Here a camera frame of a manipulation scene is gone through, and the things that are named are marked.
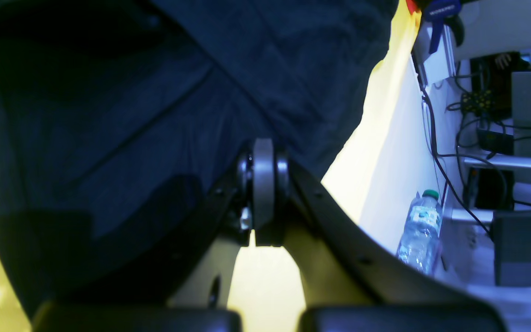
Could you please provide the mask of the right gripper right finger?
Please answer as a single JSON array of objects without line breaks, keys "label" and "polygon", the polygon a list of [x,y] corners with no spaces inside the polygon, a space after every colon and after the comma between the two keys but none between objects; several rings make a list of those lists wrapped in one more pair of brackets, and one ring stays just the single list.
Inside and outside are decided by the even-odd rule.
[{"label": "right gripper right finger", "polygon": [[407,267],[358,227],[272,140],[254,143],[257,246],[283,247],[302,279],[300,332],[505,332],[487,303]]}]

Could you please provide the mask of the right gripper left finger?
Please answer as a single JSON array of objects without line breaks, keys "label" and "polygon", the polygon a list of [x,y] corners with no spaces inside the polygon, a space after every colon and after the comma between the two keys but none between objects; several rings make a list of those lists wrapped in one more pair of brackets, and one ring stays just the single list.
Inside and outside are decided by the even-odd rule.
[{"label": "right gripper left finger", "polygon": [[239,332],[226,310],[232,272],[251,224],[252,158],[240,157],[183,221],[143,254],[43,304],[35,332]]}]

